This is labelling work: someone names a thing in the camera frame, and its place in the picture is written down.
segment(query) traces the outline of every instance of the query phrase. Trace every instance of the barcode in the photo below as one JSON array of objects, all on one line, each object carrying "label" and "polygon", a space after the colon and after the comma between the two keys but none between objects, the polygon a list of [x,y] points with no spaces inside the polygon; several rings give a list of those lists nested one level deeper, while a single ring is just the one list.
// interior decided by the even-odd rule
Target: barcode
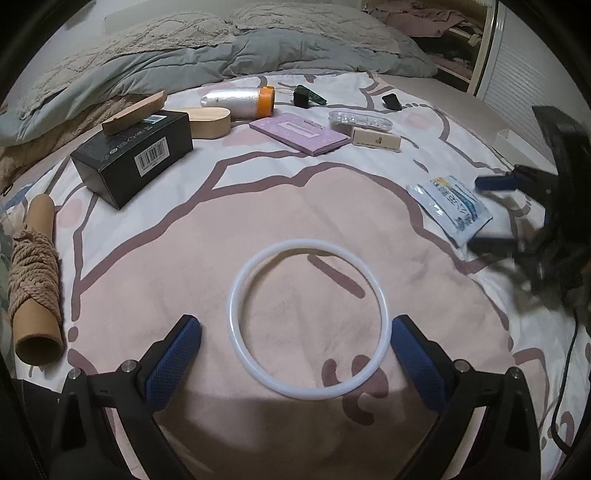
[{"label": "barcode", "polygon": [[162,137],[154,145],[151,145],[134,157],[135,164],[138,166],[139,175],[143,177],[169,155],[166,137]]}]

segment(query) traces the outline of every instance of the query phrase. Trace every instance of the rope-wrapped cardboard tube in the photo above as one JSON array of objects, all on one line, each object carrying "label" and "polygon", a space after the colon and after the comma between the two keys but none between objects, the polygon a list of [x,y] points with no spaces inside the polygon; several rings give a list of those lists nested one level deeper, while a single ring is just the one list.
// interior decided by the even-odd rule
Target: rope-wrapped cardboard tube
[{"label": "rope-wrapped cardboard tube", "polygon": [[14,349],[29,365],[47,365],[63,351],[59,309],[59,273],[53,247],[54,203],[36,196],[26,225],[14,238],[9,279]]}]

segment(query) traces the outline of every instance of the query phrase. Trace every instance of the gray comforter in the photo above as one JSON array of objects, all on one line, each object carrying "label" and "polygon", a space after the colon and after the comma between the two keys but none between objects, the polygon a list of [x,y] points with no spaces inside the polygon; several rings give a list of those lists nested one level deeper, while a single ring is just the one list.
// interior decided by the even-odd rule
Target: gray comforter
[{"label": "gray comforter", "polygon": [[435,65],[403,34],[392,31],[400,54],[375,52],[319,35],[264,28],[236,35],[231,43],[123,55],[71,82],[32,112],[0,116],[0,146],[18,145],[43,135],[90,105],[117,95],[179,92],[236,76],[285,69],[373,70],[407,77],[429,77]]}]

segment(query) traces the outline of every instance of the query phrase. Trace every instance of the black box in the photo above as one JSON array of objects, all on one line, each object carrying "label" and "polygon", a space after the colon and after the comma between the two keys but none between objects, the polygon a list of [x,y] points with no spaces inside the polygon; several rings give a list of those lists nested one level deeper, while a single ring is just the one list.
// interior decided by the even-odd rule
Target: black box
[{"label": "black box", "polygon": [[98,132],[72,152],[86,187],[120,209],[193,149],[189,115],[160,110],[122,132]]}]

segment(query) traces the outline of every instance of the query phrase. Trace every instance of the pink bedsheet pattern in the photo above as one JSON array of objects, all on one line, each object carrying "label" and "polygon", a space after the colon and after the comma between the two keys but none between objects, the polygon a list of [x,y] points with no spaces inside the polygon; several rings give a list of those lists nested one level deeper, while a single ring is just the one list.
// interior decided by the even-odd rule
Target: pink bedsheet pattern
[{"label": "pink bedsheet pattern", "polygon": [[[285,89],[307,84],[329,100],[291,106]],[[467,185],[509,166],[425,101],[371,73],[272,73],[171,95],[170,109],[199,104],[227,86],[277,87],[276,112],[321,124],[333,109],[382,115],[402,135],[401,153],[353,145],[309,157],[249,128],[194,150],[121,211],[88,191],[72,162],[46,174],[35,195],[56,203],[67,352],[40,370],[17,361],[21,378],[61,389],[68,370],[88,374],[139,358],[183,313],[203,325],[201,350],[157,421],[197,478],[391,479],[435,421],[393,352],[364,385],[327,401],[284,398],[258,384],[228,337],[226,302],[240,267],[260,249],[318,238],[361,257],[379,279],[393,316],[406,313],[452,359],[505,372],[519,365],[539,424],[544,478],[562,461],[548,435],[573,321],[527,292],[510,261],[456,249],[405,191],[455,175]],[[380,98],[396,93],[401,112]],[[517,235],[541,225],[542,208],[521,193],[484,198],[488,233]],[[293,385],[334,385],[369,361],[379,336],[375,298],[347,263],[321,252],[283,255],[253,279],[242,331],[254,357]],[[589,337],[579,332],[559,432],[572,440],[589,391]],[[116,436],[134,475],[145,478],[116,415]],[[474,422],[447,473],[457,473]]]}]

